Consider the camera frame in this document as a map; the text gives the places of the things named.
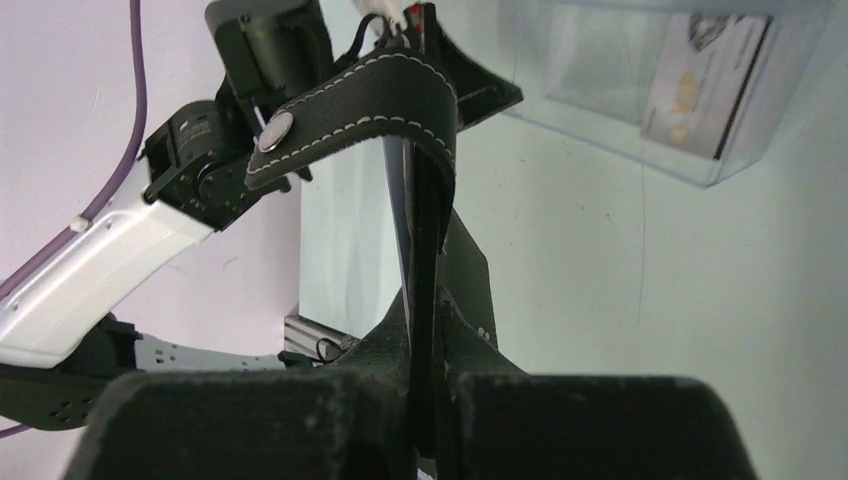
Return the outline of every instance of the white stitching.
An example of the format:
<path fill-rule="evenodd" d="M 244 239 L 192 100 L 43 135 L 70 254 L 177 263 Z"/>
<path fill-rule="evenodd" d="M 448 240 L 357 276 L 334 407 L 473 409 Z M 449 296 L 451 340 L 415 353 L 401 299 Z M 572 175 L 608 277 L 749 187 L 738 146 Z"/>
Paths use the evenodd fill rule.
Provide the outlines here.
<path fill-rule="evenodd" d="M 283 160 L 288 160 L 289 158 L 294 157 L 294 156 L 295 156 L 295 155 L 297 155 L 298 153 L 302 153 L 304 150 L 306 150 L 306 149 L 307 149 L 307 148 L 309 148 L 310 146 L 315 146 L 316 144 L 319 144 L 319 143 L 321 143 L 321 142 L 323 142 L 323 141 L 325 141 L 325 140 L 328 140 L 328 139 L 332 138 L 333 136 L 338 135 L 339 133 L 344 132 L 345 130 L 349 130 L 349 129 L 351 129 L 351 128 L 356 127 L 356 125 L 362 125 L 362 124 L 364 124 L 364 123 L 374 122 L 374 121 L 379 121 L 379 120 L 388 120 L 388 121 L 404 122 L 404 123 L 406 123 L 407 125 L 410 125 L 410 126 L 416 127 L 416 128 L 418 128 L 418 129 L 422 130 L 422 131 L 423 131 L 423 132 L 425 132 L 425 133 L 429 133 L 429 134 L 430 134 L 433 138 L 435 138 L 435 139 L 436 139 L 436 142 L 438 142 L 438 143 L 439 143 L 439 145 L 441 145 L 441 146 L 445 149 L 445 152 L 447 152 L 448 157 L 453 158 L 453 152 L 451 152 L 451 150 L 450 150 L 449 148 L 447 148 L 447 145 L 445 144 L 444 140 L 442 140 L 441 138 L 437 138 L 437 137 L 433 134 L 433 132 L 431 132 L 430 130 L 427 130 L 427 129 L 425 129 L 425 128 L 421 128 L 421 124 L 420 124 L 420 123 L 418 123 L 418 122 L 411 122 L 411 121 L 405 120 L 405 119 L 403 119 L 403 118 L 401 118 L 401 117 L 392 117 L 392 118 L 390 118 L 390 119 L 387 119 L 386 117 L 383 117 L 383 116 L 380 116 L 380 115 L 376 115 L 376 116 L 374 116 L 374 117 L 362 117 L 362 118 L 360 118 L 360 119 L 356 122 L 356 124 L 349 123 L 349 124 L 345 125 L 344 130 L 343 130 L 343 129 L 341 129 L 341 128 L 336 129 L 336 130 L 334 130 L 334 131 L 333 131 L 333 133 L 332 133 L 332 134 L 330 134 L 330 135 L 324 135 L 323 137 L 321 137 L 321 140 L 316 140 L 316 141 L 312 142 L 312 144 L 307 144 L 306 146 L 304 146 L 304 147 L 303 147 L 303 148 L 301 148 L 300 150 L 295 150 L 295 151 L 291 152 L 290 154 L 283 155 L 283 156 L 282 156 L 282 157 L 280 157 L 280 158 L 275 158 L 275 159 L 271 160 L 270 162 L 268 162 L 267 164 L 262 165 L 262 166 L 261 166 L 261 167 L 259 167 L 259 168 L 251 169 L 251 168 L 250 168 L 250 163 L 252 163 L 252 162 L 250 162 L 250 163 L 248 163 L 248 165 L 247 165 L 247 174 L 248 174 L 248 175 L 256 175 L 257 173 L 261 172 L 262 170 L 265 170 L 265 169 L 271 168 L 273 165 L 276 165 L 276 164 L 278 164 L 278 163 L 282 162 Z"/>
<path fill-rule="evenodd" d="M 451 83 L 450 83 L 450 82 L 448 82 L 448 80 L 445 78 L 445 76 L 444 76 L 444 75 L 442 75 L 442 74 L 441 74 L 438 70 L 436 70 L 435 68 L 433 68 L 433 66 L 432 66 L 432 65 L 428 65 L 428 64 L 426 64 L 426 63 L 422 62 L 421 60 L 419 60 L 419 59 L 415 58 L 415 57 L 410 57 L 410 56 L 404 55 L 404 54 L 402 54 L 402 53 L 383 54 L 383 55 L 380 55 L 380 56 L 379 56 L 379 57 L 377 57 L 377 58 L 372 58 L 372 59 L 367 60 L 367 61 L 365 62 L 365 65 L 371 65 L 372 63 L 377 63 L 377 62 L 379 62 L 380 60 L 386 60 L 386 59 L 389 59 L 389 58 L 405 58 L 405 59 L 407 59 L 407 60 L 412 60 L 413 62 L 415 62 L 415 63 L 417 63 L 417 64 L 419 64 L 419 65 L 421 65 L 421 66 L 423 66 L 423 67 L 426 67 L 426 68 L 430 69 L 430 71 L 431 71 L 431 72 L 433 72 L 433 73 L 435 73 L 436 75 L 438 75 L 438 76 L 439 76 L 439 78 L 441 78 L 441 79 L 442 79 L 442 81 L 443 81 L 443 82 L 445 82 L 445 85 L 447 85 L 447 86 L 448 86 L 448 88 L 450 88 L 451 93 L 453 93 L 453 96 L 454 96 L 454 97 L 456 97 L 456 90 L 454 90 L 454 89 L 453 89 L 453 85 L 451 85 Z M 320 90 L 317 90 L 317 91 L 315 91 L 315 92 L 313 92 L 313 93 L 310 93 L 309 95 L 306 95 L 306 96 L 305 96 L 305 97 L 303 97 L 303 98 L 299 98 L 299 99 L 297 99 L 297 100 L 293 101 L 292 103 L 290 103 L 290 104 L 288 104 L 288 105 L 283 105 L 282 107 L 280 107 L 280 109 L 279 109 L 279 110 L 277 110 L 277 112 L 276 112 L 273 116 L 274 116 L 274 117 L 276 117 L 276 116 L 277 116 L 277 115 L 279 115 L 281 112 L 286 111 L 286 110 L 289 110 L 289 109 L 291 109 L 292 107 L 294 107 L 295 105 L 299 105 L 299 104 L 301 104 L 301 103 L 303 103 L 303 102 L 305 102 L 305 101 L 309 100 L 310 98 L 316 97 L 316 96 L 318 96 L 318 95 L 320 95 L 320 94 L 322 94 L 322 93 L 326 92 L 327 90 L 329 90 L 329 89 L 333 88 L 334 86 L 336 86 L 336 85 L 338 85 L 338 84 L 342 83 L 342 82 L 343 82 L 346 78 L 353 76 L 353 74 L 354 74 L 355 72 L 358 72 L 358 71 L 362 70 L 363 68 L 365 68 L 365 65 L 357 65 L 357 66 L 356 66 L 356 68 L 354 68 L 352 71 L 345 72 L 345 74 L 344 74 L 344 75 L 342 75 L 342 78 L 337 79 L 336 81 L 334 81 L 333 83 L 331 83 L 331 84 L 327 85 L 326 87 L 324 87 L 324 88 L 322 88 L 322 89 L 320 89 Z"/>

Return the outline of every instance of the white table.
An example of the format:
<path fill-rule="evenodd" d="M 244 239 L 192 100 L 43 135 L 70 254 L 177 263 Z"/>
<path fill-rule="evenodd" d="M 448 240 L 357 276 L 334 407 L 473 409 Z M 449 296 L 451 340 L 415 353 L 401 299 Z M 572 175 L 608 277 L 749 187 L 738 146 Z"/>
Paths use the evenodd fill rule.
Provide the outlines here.
<path fill-rule="evenodd" d="M 707 191 L 506 116 L 463 133 L 455 207 L 489 259 L 503 353 L 531 372 L 696 376 L 762 478 L 848 478 L 845 30 L 767 158 Z M 399 288 L 397 250 L 381 144 L 339 157 L 304 188 L 300 307 L 364 335 Z"/>

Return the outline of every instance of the white label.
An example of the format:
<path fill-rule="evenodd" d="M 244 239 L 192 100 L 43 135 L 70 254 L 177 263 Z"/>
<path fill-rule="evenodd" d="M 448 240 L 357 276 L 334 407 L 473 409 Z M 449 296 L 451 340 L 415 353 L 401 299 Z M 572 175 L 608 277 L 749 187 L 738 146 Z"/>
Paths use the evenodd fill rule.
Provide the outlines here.
<path fill-rule="evenodd" d="M 764 16 L 673 15 L 642 138 L 720 160 L 769 24 Z"/>

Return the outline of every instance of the black leather strap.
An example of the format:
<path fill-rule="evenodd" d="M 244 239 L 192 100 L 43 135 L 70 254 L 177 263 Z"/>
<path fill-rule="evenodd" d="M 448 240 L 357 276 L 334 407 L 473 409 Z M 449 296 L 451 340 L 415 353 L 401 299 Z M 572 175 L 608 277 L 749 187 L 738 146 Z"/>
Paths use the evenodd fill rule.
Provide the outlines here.
<path fill-rule="evenodd" d="M 248 188 L 266 187 L 362 140 L 393 135 L 436 161 L 452 200 L 456 94 L 447 73 L 423 55 L 403 47 L 374 51 L 274 116 L 283 112 L 294 116 L 292 128 L 273 151 L 254 151 Z"/>

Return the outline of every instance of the clear plastic container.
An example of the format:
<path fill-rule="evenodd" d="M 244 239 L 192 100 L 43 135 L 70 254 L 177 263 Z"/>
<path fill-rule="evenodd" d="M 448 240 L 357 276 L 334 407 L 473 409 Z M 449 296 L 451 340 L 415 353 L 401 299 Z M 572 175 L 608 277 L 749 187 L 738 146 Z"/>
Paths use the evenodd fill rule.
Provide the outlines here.
<path fill-rule="evenodd" d="M 511 115 L 705 187 L 762 158 L 832 8 L 831 0 L 437 0 L 436 5 L 461 48 L 522 87 L 525 101 Z M 722 107 L 727 116 L 699 120 L 712 122 L 709 128 L 722 134 L 714 155 L 704 153 L 707 148 L 685 151 L 673 146 L 676 141 L 660 142 L 643 132 L 646 112 L 656 110 L 652 90 L 667 66 L 661 63 L 664 48 L 676 38 L 669 32 L 672 19 L 676 35 L 680 17 L 695 13 L 745 15 L 768 25 L 761 40 L 753 38 L 755 60 L 738 89 L 718 81 L 713 86 L 736 92 Z M 695 23 L 690 25 L 692 43 Z M 743 36 L 739 43 L 744 40 L 747 48 L 751 34 Z M 735 55 L 716 58 L 730 65 Z M 671 101 L 674 92 L 664 95 Z M 705 93 L 698 103 L 717 104 L 720 96 Z"/>

